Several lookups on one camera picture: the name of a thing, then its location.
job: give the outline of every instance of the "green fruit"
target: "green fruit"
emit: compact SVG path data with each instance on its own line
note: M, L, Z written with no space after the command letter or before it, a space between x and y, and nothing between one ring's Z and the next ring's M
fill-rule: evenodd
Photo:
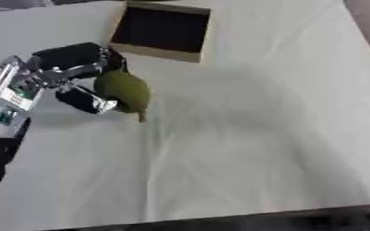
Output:
M97 77L94 89L101 97L116 99L119 111L138 113L139 121L145 121L151 91L144 80L127 72L114 70Z

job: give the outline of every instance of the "robotic hand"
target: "robotic hand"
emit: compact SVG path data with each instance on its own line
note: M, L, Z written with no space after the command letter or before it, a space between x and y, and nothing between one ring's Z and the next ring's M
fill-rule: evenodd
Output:
M91 42L35 52L26 62L12 56L0 63L0 181L28 131L30 113L43 90L56 88L59 101L103 114L116 109L119 100L100 97L73 80L117 70L128 73L126 59Z

